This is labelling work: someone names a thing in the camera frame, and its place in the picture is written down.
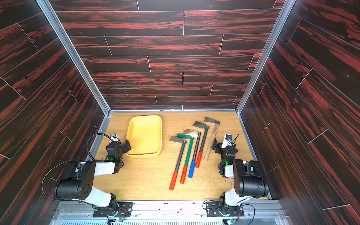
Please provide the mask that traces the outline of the yellow plastic storage tray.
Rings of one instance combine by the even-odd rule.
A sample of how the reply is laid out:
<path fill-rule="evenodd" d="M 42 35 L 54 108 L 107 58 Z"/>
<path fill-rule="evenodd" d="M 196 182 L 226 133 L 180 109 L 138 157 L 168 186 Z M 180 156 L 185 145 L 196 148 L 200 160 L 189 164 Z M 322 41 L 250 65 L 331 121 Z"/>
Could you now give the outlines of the yellow plastic storage tray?
<path fill-rule="evenodd" d="M 158 115 L 133 117 L 128 126 L 127 137 L 130 158 L 154 158 L 162 149 L 162 119 Z"/>

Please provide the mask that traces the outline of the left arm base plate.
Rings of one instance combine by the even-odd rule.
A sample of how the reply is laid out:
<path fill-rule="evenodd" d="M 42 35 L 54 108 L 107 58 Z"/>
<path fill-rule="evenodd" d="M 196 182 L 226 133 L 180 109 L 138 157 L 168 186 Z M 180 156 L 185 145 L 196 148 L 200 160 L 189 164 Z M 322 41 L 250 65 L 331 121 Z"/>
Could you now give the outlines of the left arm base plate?
<path fill-rule="evenodd" d="M 94 218 L 129 218 L 133 211 L 133 202 L 118 201 L 107 207 L 95 207 Z"/>

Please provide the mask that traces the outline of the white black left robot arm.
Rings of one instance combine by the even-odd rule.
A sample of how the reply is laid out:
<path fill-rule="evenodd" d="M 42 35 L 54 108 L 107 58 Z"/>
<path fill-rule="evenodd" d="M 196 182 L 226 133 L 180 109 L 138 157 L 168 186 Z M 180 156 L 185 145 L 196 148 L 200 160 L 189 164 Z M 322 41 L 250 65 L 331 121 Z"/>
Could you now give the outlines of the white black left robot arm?
<path fill-rule="evenodd" d="M 56 187 L 54 196 L 61 200 L 82 201 L 90 204 L 96 217 L 116 217 L 126 209 L 121 208 L 113 193 L 94 187 L 96 176 L 117 174 L 123 167 L 123 154 L 131 150 L 128 140 L 124 143 L 111 142 L 106 146 L 108 155 L 105 160 L 75 161 L 67 165 Z"/>

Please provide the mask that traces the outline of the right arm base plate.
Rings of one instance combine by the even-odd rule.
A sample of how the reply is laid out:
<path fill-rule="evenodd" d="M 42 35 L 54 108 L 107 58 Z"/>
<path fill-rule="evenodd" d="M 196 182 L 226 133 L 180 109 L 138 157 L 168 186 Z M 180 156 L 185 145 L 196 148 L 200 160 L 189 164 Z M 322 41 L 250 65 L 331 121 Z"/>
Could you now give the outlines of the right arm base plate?
<path fill-rule="evenodd" d="M 205 200 L 202 204 L 208 217 L 243 217 L 241 206 L 229 206 L 221 201 Z"/>

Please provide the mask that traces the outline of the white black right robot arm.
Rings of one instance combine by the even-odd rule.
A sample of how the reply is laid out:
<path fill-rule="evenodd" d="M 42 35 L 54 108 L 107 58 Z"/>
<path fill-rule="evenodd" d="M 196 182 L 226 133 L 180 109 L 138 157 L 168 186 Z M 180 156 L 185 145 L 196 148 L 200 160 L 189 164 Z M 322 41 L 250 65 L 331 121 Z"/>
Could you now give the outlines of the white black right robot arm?
<path fill-rule="evenodd" d="M 209 211 L 222 216 L 243 216 L 242 204 L 250 199 L 267 197 L 269 187 L 260 169 L 259 162 L 236 159 L 236 144 L 233 142 L 219 143 L 214 141 L 213 150 L 220 154 L 219 174 L 224 178 L 233 179 L 233 188 L 224 192 L 219 201 L 208 206 Z"/>

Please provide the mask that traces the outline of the black hoe red grip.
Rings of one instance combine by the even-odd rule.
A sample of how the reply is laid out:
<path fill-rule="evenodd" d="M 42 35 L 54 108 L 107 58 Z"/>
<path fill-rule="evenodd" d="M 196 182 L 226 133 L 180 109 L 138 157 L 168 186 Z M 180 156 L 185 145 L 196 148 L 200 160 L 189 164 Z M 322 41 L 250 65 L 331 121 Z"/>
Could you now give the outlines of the black hoe red grip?
<path fill-rule="evenodd" d="M 177 134 L 177 136 L 172 136 L 170 138 L 170 141 L 182 144 L 181 150 L 180 150 L 180 153 L 179 153 L 179 156 L 178 156 L 178 160 L 177 160 L 177 163 L 176 163 L 176 167 L 175 167 L 175 170 L 174 170 L 174 173 L 173 173 L 173 176 L 172 176 L 171 184 L 170 184 L 170 187 L 169 187 L 170 190 L 174 190 L 177 175 L 178 175 L 178 170 L 179 170 L 179 167 L 180 167 L 180 163 L 181 163 L 181 160 L 182 160 L 182 156 L 183 156 L 185 145 L 186 145 L 187 141 L 185 140 L 185 135 L 184 134 Z"/>

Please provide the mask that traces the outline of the green hoe red grip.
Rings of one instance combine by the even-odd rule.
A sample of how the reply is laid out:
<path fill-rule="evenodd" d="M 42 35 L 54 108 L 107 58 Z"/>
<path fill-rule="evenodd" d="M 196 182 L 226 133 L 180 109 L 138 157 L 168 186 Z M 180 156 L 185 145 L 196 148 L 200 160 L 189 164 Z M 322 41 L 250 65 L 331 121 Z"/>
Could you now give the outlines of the green hoe red grip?
<path fill-rule="evenodd" d="M 188 147 L 188 151 L 187 151 L 187 156 L 186 156 L 186 160 L 185 160 L 185 165 L 184 165 L 183 172 L 182 172 L 182 175 L 181 175 L 181 180 L 180 180 L 180 183 L 184 184 L 186 174 L 187 174 L 187 170 L 188 170 L 188 162 L 189 162 L 189 159 L 190 159 L 192 145 L 193 145 L 193 141 L 194 141 L 195 138 L 193 136 L 187 135 L 187 134 L 177 134 L 177 137 L 182 138 L 182 139 L 190 139 L 190 143 L 189 143 L 189 147 Z"/>

